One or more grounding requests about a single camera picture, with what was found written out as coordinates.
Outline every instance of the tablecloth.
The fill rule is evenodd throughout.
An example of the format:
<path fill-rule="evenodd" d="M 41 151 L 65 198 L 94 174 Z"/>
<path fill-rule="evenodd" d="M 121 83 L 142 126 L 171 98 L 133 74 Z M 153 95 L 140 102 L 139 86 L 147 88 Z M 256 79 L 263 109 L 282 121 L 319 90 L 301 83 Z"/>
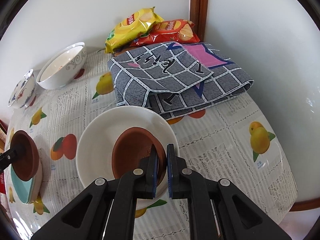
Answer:
<path fill-rule="evenodd" d="M 52 153 L 60 138 L 76 138 L 102 112 L 116 107 L 114 91 L 103 94 L 97 86 L 107 73 L 111 54 L 88 55 L 82 76 L 56 90 L 37 88 L 36 99 L 26 109 L 15 110 L 9 135 L 25 130 L 35 141 L 43 166 L 43 181 L 36 204 L 23 204 L 14 190 L 10 168 L 5 170 L 7 200 L 23 239 L 32 234 L 75 198 L 84 188 L 76 170 L 75 156 L 58 158 Z M 41 115 L 39 122 L 32 119 Z M 276 223 L 280 223 L 297 197 L 297 188 L 287 158 L 277 137 L 264 154 L 253 160 L 249 125 L 258 121 L 274 134 L 268 121 L 244 93 L 208 109 L 170 120 L 178 139 L 180 156 L 188 167 L 205 178 L 230 179 Z M 6 149 L 10 136 L 7 137 Z M 171 200 L 148 208 L 135 220 L 134 239 L 189 239 L 186 200 Z"/>

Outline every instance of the floral pattern bowl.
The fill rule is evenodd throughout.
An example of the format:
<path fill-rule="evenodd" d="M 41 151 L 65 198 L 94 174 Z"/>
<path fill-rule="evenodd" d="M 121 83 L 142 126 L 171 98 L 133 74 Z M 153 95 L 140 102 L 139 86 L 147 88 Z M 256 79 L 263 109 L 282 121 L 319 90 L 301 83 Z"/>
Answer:
<path fill-rule="evenodd" d="M 28 107 L 36 96 L 35 89 L 35 76 L 33 69 L 30 69 L 14 88 L 8 106 L 12 106 L 13 108 Z"/>
<path fill-rule="evenodd" d="M 37 76 L 37 83 L 44 89 L 67 85 L 79 73 L 87 59 L 84 42 L 72 44 L 51 58 Z"/>

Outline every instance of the black clamp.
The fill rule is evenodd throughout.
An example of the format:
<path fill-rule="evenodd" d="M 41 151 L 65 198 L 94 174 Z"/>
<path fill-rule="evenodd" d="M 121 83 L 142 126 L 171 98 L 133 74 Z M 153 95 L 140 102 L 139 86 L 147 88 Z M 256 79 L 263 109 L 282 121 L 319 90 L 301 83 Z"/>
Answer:
<path fill-rule="evenodd" d="M 191 240 L 291 239 L 230 180 L 204 179 L 188 169 L 173 144 L 167 147 L 167 160 L 169 196 L 188 200 Z M 96 179 L 31 240 L 131 240 L 137 198 L 155 197 L 157 161 L 153 146 L 138 169 L 120 179 Z"/>

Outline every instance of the white ceramic bowl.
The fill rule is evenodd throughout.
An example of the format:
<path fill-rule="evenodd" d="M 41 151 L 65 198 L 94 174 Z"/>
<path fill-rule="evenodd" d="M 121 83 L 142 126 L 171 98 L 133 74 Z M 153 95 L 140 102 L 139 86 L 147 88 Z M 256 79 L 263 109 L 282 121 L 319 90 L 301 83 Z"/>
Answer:
<path fill-rule="evenodd" d="M 97 178 L 113 180 L 111 168 L 112 150 L 119 136 L 131 127 L 142 127 L 155 136 L 167 149 L 174 144 L 179 156 L 177 138 L 170 125 L 155 112 L 140 106 L 119 106 L 97 116 L 84 130 L 77 147 L 76 166 L 84 187 Z M 136 209 L 145 208 L 156 202 L 168 188 L 165 175 L 156 189 L 156 198 L 138 199 Z"/>
<path fill-rule="evenodd" d="M 30 69 L 14 88 L 8 106 L 13 108 L 28 107 L 36 95 L 35 89 L 35 76 L 33 75 L 33 69 Z"/>
<path fill-rule="evenodd" d="M 44 89 L 63 87 L 77 75 L 86 59 L 84 42 L 66 47 L 44 65 L 37 76 L 37 83 Z"/>

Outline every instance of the orange fruit print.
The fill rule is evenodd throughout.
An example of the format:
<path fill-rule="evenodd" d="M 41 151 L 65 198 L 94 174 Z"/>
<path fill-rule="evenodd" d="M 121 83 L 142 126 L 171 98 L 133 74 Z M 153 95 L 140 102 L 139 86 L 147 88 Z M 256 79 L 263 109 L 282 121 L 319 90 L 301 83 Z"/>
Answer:
<path fill-rule="evenodd" d="M 201 118 L 202 116 L 204 116 L 204 114 L 205 114 L 205 109 L 200 110 L 198 112 L 194 112 L 192 114 L 188 114 L 188 115 L 192 118 Z"/>
<path fill-rule="evenodd" d="M 70 133 L 66 137 L 60 137 L 52 146 L 50 157 L 56 161 L 63 155 L 69 160 L 76 157 L 77 138 L 74 134 Z"/>
<path fill-rule="evenodd" d="M 204 114 L 205 114 L 205 109 L 200 110 L 200 111 L 198 111 L 198 112 L 194 112 L 194 113 L 192 113 L 192 114 L 188 114 L 188 115 L 189 115 L 190 117 L 192 117 L 192 118 L 198 119 L 198 118 L 201 118 L 202 116 L 204 116 Z M 167 123 L 168 123 L 168 124 L 174 124 L 174 123 L 179 122 L 182 118 L 183 118 L 183 116 L 177 117 L 177 118 L 173 118 L 173 119 L 167 120 Z"/>
<path fill-rule="evenodd" d="M 68 134 L 62 141 L 62 149 L 65 157 L 72 160 L 76 157 L 77 138 L 74 134 Z"/>

